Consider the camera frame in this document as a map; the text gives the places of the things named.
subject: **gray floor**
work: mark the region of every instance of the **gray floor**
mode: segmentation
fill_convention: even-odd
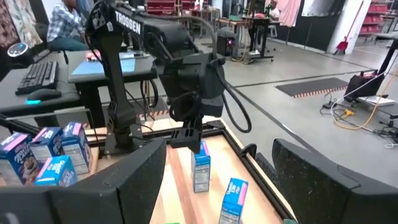
[[[209,41],[198,40],[200,48],[209,50],[200,45],[200,43]],[[269,42],[269,47],[277,49],[275,52],[271,52],[275,55],[274,62],[265,60],[252,65],[227,62],[224,66],[227,81],[238,86],[241,93],[255,102],[256,106],[268,112],[269,116],[283,123],[285,129],[300,136],[331,160],[356,172],[398,187],[398,178],[396,178],[398,175],[398,166],[396,165],[398,151],[396,148],[385,148],[384,146],[388,144],[385,139],[361,130],[341,129],[333,124],[331,116],[321,116],[319,109],[326,102],[322,95],[295,99],[275,88],[276,85],[302,82],[302,80],[297,80],[300,78],[308,80],[322,78],[319,76],[337,77],[348,81],[355,72],[367,68],[377,69],[388,51],[386,43],[359,46],[355,48],[353,54],[347,56],[316,54],[274,42]],[[158,80],[156,82],[160,94],[163,95],[164,90],[160,82]],[[135,97],[139,98],[137,83],[128,83],[126,87]],[[398,79],[394,80],[387,90],[392,99],[398,100],[396,89],[398,89]],[[340,98],[343,93],[343,91],[334,92],[333,97]],[[109,101],[105,87],[100,88],[100,95],[102,101]],[[243,116],[236,103],[230,97],[228,99],[236,121],[245,126]],[[255,106],[240,96],[239,99],[251,117],[252,132],[249,134],[237,132],[226,113],[224,113],[223,119],[235,130],[236,135],[244,144],[256,143],[258,151],[271,162],[271,148],[275,138],[283,138],[300,145],[287,131],[276,125]],[[369,111],[357,110],[358,112],[350,118],[350,121],[363,124],[369,117]],[[381,128],[378,121],[385,119],[384,116],[377,114],[368,128]]]

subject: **small cereal box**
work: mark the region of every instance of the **small cereal box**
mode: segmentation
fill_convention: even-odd
[[[50,157],[37,175],[35,185],[68,187],[77,182],[70,156]]]
[[[61,146],[61,137],[62,128],[43,128],[29,144],[30,150],[35,158],[44,164],[50,157],[65,154]]]
[[[0,145],[0,173],[7,185],[33,185],[40,167],[30,150],[32,138],[14,133]]]
[[[226,189],[219,224],[240,224],[243,212],[244,199],[249,184],[244,180],[231,178]]]
[[[200,143],[200,152],[191,157],[193,191],[207,192],[210,185],[210,155],[206,142]]]
[[[63,129],[62,148],[65,155],[69,155],[75,167],[76,174],[89,172],[91,164],[91,149],[83,125],[69,122]]]

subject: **black keyboard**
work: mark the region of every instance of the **black keyboard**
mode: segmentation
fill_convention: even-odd
[[[29,66],[15,92],[25,95],[43,88],[55,89],[58,78],[58,62],[40,62]]]

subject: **plaid shirt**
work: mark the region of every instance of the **plaid shirt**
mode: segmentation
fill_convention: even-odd
[[[57,37],[70,37],[70,34],[76,29],[79,34],[84,33],[82,20],[76,10],[69,12],[67,7],[58,4],[52,11],[52,18],[47,32],[47,42],[55,40]]]

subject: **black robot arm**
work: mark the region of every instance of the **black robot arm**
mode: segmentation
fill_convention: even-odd
[[[126,97],[119,58],[124,31],[155,58],[152,69],[171,102],[170,117],[183,122],[183,127],[174,132],[171,146],[198,152],[202,117],[220,117],[223,111],[225,60],[199,51],[179,22],[154,18],[121,2],[98,2],[87,21],[86,41],[92,50],[100,52],[98,60],[108,78],[111,98],[108,128],[120,149],[131,149],[130,127],[136,123],[134,107]]]

